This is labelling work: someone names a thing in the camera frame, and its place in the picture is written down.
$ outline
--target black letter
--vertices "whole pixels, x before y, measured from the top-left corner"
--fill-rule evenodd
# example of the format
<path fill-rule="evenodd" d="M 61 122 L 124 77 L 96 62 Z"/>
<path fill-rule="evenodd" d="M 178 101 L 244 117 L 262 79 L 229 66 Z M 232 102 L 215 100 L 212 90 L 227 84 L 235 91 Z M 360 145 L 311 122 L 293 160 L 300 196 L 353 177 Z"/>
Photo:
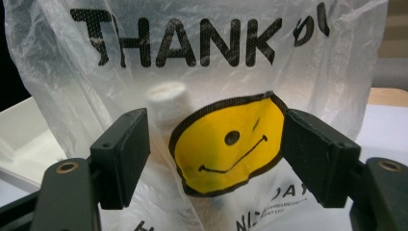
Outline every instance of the black letter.
<path fill-rule="evenodd" d="M 304 195 L 307 191 L 307 188 L 306 188 L 306 185 L 303 183 L 302 183 L 302 189 L 303 189 L 302 195 Z"/>
<path fill-rule="evenodd" d="M 276 197 L 278 197 L 279 194 L 280 194 L 280 188 L 278 188 L 277 193 L 276 193 L 276 196 L 275 196 L 272 200 L 276 199 Z"/>
<path fill-rule="evenodd" d="M 285 191 L 285 193 L 282 195 L 282 197 L 285 197 L 288 194 L 295 196 L 294 185 L 290 185 L 288 189 Z"/>
<path fill-rule="evenodd" d="M 230 33 L 230 47 L 225 44 L 221 36 L 211 24 L 207 18 L 202 19 L 200 22 L 200 58 L 201 65 L 208 66 L 210 64 L 210 39 L 218 47 L 225 60 L 231 66 L 237 66 L 240 62 L 240 35 L 241 35 L 241 23 L 238 19 L 231 21 L 231 33 Z"/>
<path fill-rule="evenodd" d="M 126 67 L 124 61 L 123 48 L 139 48 L 140 49 L 140 62 L 144 67 L 151 66 L 150 58 L 150 27 L 147 18 L 140 18 L 138 22 L 139 38 L 120 38 L 120 52 L 122 54 L 122 60 L 120 64 L 122 67 Z"/>
<path fill-rule="evenodd" d="M 102 10 L 80 10 L 73 9 L 70 11 L 75 21 L 85 21 L 88 28 L 88 37 L 90 44 L 99 52 L 101 59 L 98 65 L 104 65 L 108 62 L 109 57 L 106 52 L 105 41 L 103 40 L 101 22 L 112 21 L 111 14 Z"/>
<path fill-rule="evenodd" d="M 170 49 L 174 31 L 177 33 L 181 49 Z M 167 58 L 185 58 L 188 66 L 195 66 L 195 56 L 192 53 L 184 26 L 180 20 L 175 18 L 171 19 L 167 24 L 166 33 L 163 36 L 159 54 L 157 55 L 156 66 L 163 67 L 166 64 Z"/>
<path fill-rule="evenodd" d="M 306 17 L 306 19 L 302 22 L 302 24 L 299 27 L 301 20 L 302 19 L 299 19 L 299 21 L 297 21 L 296 28 L 294 28 L 293 30 L 294 46 L 301 46 L 305 44 L 308 40 L 310 40 L 310 38 L 313 35 L 313 30 L 315 30 L 315 21 L 313 20 L 311 16 Z M 305 25 L 306 25 L 306 34 L 301 40 L 298 40 L 300 33 L 302 32 L 303 27 Z"/>
<path fill-rule="evenodd" d="M 248 21 L 248 37 L 246 39 L 246 66 L 255 65 L 256 48 L 267 57 L 270 64 L 273 64 L 275 51 L 267 44 L 270 39 L 282 27 L 282 18 L 276 19 L 259 37 L 258 21 L 251 19 Z"/>
<path fill-rule="evenodd" d="M 251 212 L 248 212 L 248 228 L 251 227 Z"/>
<path fill-rule="evenodd" d="M 245 217 L 242 215 L 242 223 L 239 223 L 237 221 L 237 231 L 246 231 L 246 225 L 245 225 Z"/>
<path fill-rule="evenodd" d="M 125 67 L 126 67 L 125 54 L 123 53 L 122 42 L 120 41 L 120 38 L 119 38 L 119 28 L 117 27 L 116 18 L 115 18 L 113 15 L 112 15 L 112 19 L 114 20 L 114 26 L 115 26 L 116 36 L 117 36 L 117 40 L 119 41 L 119 47 L 120 47 L 120 65 L 121 65 L 123 68 L 125 68 Z"/>
<path fill-rule="evenodd" d="M 147 231 L 147 229 L 144 229 L 144 228 L 143 228 L 143 225 L 144 225 L 144 221 L 142 220 L 142 221 L 139 223 L 138 227 L 136 227 L 135 231 Z"/>
<path fill-rule="evenodd" d="M 327 36 L 330 35 L 330 28 L 327 26 L 326 7 L 324 3 L 318 4 L 318 26 L 319 29 Z"/>

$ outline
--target screw hole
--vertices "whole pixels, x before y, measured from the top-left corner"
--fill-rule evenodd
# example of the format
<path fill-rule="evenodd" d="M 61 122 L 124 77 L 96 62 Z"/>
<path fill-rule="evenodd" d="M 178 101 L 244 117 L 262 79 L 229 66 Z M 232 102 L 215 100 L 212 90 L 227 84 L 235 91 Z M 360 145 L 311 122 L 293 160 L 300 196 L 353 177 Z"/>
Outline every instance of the screw hole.
<path fill-rule="evenodd" d="M 382 168 L 388 171 L 401 171 L 401 166 L 397 163 L 390 161 L 381 161 L 378 163 Z"/>
<path fill-rule="evenodd" d="M 62 165 L 57 167 L 57 173 L 59 174 L 65 174 L 65 173 L 69 173 L 70 171 L 75 170 L 76 168 L 78 168 L 78 163 L 76 162 L 66 162 L 63 163 Z"/>

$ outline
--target smiley face mouth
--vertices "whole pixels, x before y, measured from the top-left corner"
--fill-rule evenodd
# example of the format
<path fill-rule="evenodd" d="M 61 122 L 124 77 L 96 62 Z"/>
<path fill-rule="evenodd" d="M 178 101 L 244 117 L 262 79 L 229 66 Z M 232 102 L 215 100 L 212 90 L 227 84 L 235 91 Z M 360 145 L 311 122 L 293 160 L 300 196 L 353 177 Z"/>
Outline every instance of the smiley face mouth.
<path fill-rule="evenodd" d="M 234 168 L 243 158 L 247 157 L 262 141 L 268 141 L 268 137 L 263 135 L 260 140 L 251 148 L 249 149 L 243 156 L 241 156 L 237 162 L 235 162 L 230 168 L 226 170 L 217 170 L 217 169 L 210 169 L 206 168 L 204 165 L 198 168 L 198 171 L 208 171 L 208 172 L 215 172 L 215 173 L 227 173 L 230 171 L 232 168 Z"/>

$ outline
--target yellow smiley face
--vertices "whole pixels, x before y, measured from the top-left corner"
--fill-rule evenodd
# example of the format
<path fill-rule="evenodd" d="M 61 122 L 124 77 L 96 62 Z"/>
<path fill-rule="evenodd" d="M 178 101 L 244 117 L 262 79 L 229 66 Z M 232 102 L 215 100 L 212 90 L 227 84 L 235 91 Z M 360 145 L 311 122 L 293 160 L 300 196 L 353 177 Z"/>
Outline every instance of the yellow smiley face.
<path fill-rule="evenodd" d="M 274 167 L 285 110 L 269 91 L 218 101 L 187 117 L 169 143 L 185 193 L 228 193 Z"/>

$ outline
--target white surface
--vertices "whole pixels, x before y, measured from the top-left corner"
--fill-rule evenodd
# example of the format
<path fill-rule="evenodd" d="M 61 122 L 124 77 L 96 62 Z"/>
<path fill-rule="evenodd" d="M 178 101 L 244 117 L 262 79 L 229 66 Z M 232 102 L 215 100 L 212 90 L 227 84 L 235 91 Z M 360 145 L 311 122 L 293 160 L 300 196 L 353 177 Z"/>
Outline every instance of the white surface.
<path fill-rule="evenodd" d="M 363 147 L 361 160 L 385 157 L 408 165 L 408 108 L 368 105 L 357 143 Z M 39 185 L 43 172 L 64 153 L 58 146 L 33 99 L 0 114 L 0 148 L 8 150 L 0 157 L 0 168 L 20 179 Z M 24 196 L 20 188 L 0 179 L 0 206 Z M 333 226 L 351 230 L 348 220 L 350 203 L 343 210 L 327 210 L 321 218 L 337 217 Z M 316 214 L 299 209 L 305 228 Z"/>
<path fill-rule="evenodd" d="M 368 105 L 356 142 L 362 162 L 383 157 L 408 166 L 408 108 Z"/>
<path fill-rule="evenodd" d="M 45 170 L 65 158 L 33 98 L 0 114 L 0 170 L 39 186 Z"/>

